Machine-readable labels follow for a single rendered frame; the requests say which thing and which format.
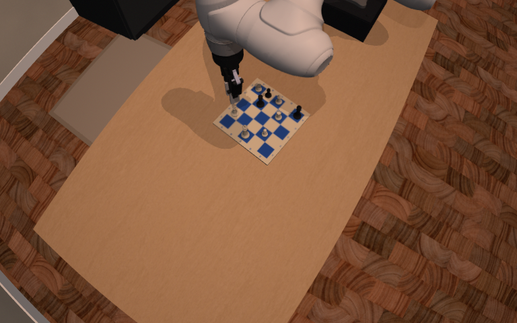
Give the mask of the blue and tan chessboard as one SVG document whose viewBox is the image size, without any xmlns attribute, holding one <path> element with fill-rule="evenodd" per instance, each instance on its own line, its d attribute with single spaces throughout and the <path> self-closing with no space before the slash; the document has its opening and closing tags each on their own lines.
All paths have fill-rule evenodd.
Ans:
<svg viewBox="0 0 517 323">
<path fill-rule="evenodd" d="M 254 85 L 258 82 L 261 83 L 261 92 L 255 90 Z M 267 88 L 271 89 L 270 98 L 265 97 Z M 256 105 L 259 95 L 263 96 L 262 101 L 265 103 L 262 108 Z M 282 103 L 280 105 L 275 103 L 278 95 L 281 95 Z M 269 165 L 311 115 L 301 109 L 301 118 L 295 119 L 294 113 L 297 111 L 298 105 L 259 78 L 256 78 L 240 94 L 240 101 L 235 104 L 239 111 L 238 116 L 231 115 L 233 109 L 232 105 L 229 105 L 213 124 L 266 165 Z M 281 111 L 281 120 L 275 119 L 278 110 Z M 243 139 L 241 136 L 244 124 L 247 125 L 247 131 L 250 134 L 247 139 Z M 267 137 L 262 136 L 263 129 L 267 130 Z"/>
</svg>

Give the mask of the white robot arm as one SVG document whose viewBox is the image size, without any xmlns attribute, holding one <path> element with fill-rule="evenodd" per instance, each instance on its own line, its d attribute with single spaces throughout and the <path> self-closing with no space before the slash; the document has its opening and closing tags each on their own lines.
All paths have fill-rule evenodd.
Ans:
<svg viewBox="0 0 517 323">
<path fill-rule="evenodd" d="M 195 0 L 210 51 L 228 57 L 243 48 L 274 69 L 319 75 L 333 58 L 322 31 L 324 0 Z"/>
</svg>

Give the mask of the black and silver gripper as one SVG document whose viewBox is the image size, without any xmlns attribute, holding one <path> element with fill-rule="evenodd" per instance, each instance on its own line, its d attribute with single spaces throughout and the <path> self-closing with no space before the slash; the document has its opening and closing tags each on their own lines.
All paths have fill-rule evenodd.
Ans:
<svg viewBox="0 0 517 323">
<path fill-rule="evenodd" d="M 223 76 L 225 83 L 226 95 L 230 96 L 231 105 L 239 102 L 240 94 L 242 94 L 242 83 L 244 83 L 244 80 L 243 78 L 238 77 L 238 69 L 239 63 L 242 61 L 243 56 L 244 49 L 242 49 L 239 53 L 228 57 L 222 57 L 212 53 L 213 61 L 215 64 L 220 66 L 221 75 Z"/>
</svg>

